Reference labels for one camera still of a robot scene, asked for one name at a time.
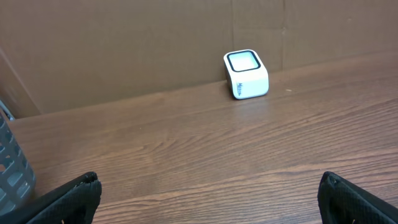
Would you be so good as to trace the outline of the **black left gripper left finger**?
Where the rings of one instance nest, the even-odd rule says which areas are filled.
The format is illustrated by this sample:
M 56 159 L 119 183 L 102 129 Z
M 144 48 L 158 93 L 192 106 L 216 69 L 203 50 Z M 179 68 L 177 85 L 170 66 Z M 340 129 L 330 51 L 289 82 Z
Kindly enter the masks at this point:
M 21 208 L 1 216 L 3 224 L 91 224 L 101 201 L 102 186 L 87 172 Z

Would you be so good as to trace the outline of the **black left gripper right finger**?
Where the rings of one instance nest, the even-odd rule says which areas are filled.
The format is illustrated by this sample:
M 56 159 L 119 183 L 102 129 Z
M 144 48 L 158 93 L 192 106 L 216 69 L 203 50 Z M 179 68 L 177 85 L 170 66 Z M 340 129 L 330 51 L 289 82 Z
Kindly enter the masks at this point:
M 330 171 L 321 178 L 317 199 L 323 224 L 397 224 L 396 207 Z

